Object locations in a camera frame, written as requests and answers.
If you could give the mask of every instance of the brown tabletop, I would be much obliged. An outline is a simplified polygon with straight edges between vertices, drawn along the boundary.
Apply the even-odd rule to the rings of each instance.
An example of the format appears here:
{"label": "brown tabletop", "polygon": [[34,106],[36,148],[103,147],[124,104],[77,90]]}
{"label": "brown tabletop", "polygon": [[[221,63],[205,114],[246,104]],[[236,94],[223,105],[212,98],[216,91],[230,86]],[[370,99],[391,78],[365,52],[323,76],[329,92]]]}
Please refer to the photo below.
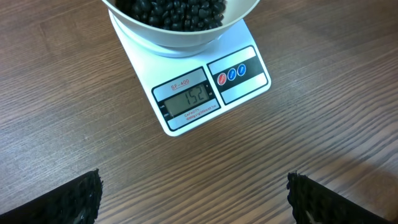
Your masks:
{"label": "brown tabletop", "polygon": [[99,168],[98,223],[293,223],[299,171],[398,213],[398,2],[263,0],[271,89],[162,130],[99,0],[0,2],[0,213]]}

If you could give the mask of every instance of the bowl rim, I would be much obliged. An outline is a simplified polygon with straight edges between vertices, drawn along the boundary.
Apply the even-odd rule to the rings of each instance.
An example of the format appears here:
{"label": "bowl rim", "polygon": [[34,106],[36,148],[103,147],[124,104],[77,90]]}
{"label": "bowl rim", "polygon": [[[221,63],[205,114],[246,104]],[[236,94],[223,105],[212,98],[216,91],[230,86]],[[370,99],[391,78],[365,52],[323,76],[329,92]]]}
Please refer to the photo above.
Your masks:
{"label": "bowl rim", "polygon": [[153,31],[160,31],[166,34],[183,34],[183,35],[197,35],[197,34],[207,34],[210,32],[215,32],[221,29],[224,29],[225,27],[229,27],[235,23],[237,23],[239,20],[243,19],[244,17],[246,17],[260,2],[260,0],[256,0],[256,2],[250,7],[249,10],[247,10],[242,16],[239,16],[237,19],[233,20],[232,22],[222,25],[220,27],[217,27],[215,29],[210,29],[210,30],[203,30],[203,31],[193,31],[193,32],[183,32],[183,31],[172,31],[172,30],[164,30],[161,28],[157,28],[157,27],[152,27],[150,25],[147,25],[143,22],[137,21],[131,17],[129,17],[128,15],[126,15],[125,13],[123,13],[122,11],[120,11],[116,6],[112,5],[108,0],[102,0],[109,8],[111,8],[113,11],[118,12],[121,16],[123,16],[123,18],[129,20],[130,22],[133,22],[137,25],[143,26],[145,28],[148,28],[150,30]]}

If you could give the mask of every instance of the silver panel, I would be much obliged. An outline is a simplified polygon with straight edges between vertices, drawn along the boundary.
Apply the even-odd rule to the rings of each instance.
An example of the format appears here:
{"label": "silver panel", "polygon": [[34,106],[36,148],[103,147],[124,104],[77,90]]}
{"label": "silver panel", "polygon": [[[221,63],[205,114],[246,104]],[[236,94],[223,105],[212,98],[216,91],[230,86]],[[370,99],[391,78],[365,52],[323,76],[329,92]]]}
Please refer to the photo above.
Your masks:
{"label": "silver panel", "polygon": [[207,103],[204,103],[180,116],[171,119],[168,121],[168,124],[171,129],[176,130],[189,122],[192,122],[196,119],[203,117],[204,115],[211,113],[214,110],[220,108],[219,104],[217,103],[216,99],[210,100]]}
{"label": "silver panel", "polygon": [[213,75],[232,67],[240,62],[248,60],[256,56],[256,52],[254,51],[253,47],[247,47],[235,54],[232,54],[228,57],[225,57],[221,60],[218,60],[214,63],[209,64],[210,71]]}
{"label": "silver panel", "polygon": [[[189,80],[189,83],[186,85],[182,85],[182,83],[185,82],[186,80]],[[180,77],[160,87],[157,87],[154,90],[154,95],[156,100],[160,102],[170,96],[174,96],[175,94],[180,93],[181,91],[187,90],[205,80],[206,80],[206,75],[203,69],[199,68],[198,70],[195,70],[189,74],[184,75],[183,77]]]}
{"label": "silver panel", "polygon": [[267,84],[267,78],[264,73],[257,75],[241,84],[238,84],[228,90],[221,93],[225,103],[232,102],[243,95],[250,93],[251,91],[258,89]]}

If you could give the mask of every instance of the black beans in bowl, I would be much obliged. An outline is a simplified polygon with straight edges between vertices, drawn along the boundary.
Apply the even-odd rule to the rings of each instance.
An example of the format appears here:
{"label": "black beans in bowl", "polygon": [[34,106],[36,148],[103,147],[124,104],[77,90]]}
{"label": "black beans in bowl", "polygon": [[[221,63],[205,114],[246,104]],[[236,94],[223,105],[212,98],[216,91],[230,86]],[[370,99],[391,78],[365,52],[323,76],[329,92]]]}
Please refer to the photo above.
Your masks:
{"label": "black beans in bowl", "polygon": [[116,0],[131,18],[165,30],[194,32],[223,25],[224,0]]}

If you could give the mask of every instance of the scale platform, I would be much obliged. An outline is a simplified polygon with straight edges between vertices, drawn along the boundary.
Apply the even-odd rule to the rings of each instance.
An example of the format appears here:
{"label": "scale platform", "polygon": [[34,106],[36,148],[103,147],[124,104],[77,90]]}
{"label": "scale platform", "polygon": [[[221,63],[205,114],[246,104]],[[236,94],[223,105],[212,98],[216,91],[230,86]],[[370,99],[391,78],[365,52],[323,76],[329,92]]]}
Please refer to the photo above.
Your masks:
{"label": "scale platform", "polygon": [[116,33],[164,131],[179,136],[271,87],[243,20],[210,43],[173,49],[150,43],[109,12]]}

